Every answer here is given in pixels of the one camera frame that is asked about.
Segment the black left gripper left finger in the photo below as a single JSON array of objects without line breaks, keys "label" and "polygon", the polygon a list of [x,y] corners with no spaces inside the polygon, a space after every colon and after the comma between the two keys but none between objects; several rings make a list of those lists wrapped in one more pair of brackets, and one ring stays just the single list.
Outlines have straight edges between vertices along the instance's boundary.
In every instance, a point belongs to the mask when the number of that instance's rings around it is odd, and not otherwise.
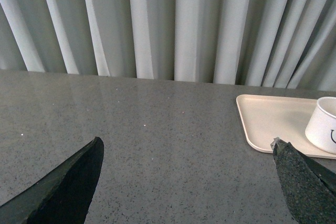
[{"label": "black left gripper left finger", "polygon": [[84,223],[100,177],[104,143],[95,137],[1,206],[1,223]]}]

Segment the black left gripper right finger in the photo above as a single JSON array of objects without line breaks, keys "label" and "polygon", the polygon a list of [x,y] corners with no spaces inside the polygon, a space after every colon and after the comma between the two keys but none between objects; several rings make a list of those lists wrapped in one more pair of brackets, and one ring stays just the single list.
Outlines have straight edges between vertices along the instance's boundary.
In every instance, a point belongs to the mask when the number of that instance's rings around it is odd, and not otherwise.
[{"label": "black left gripper right finger", "polygon": [[298,223],[335,223],[335,173],[279,137],[271,149],[293,218]]}]

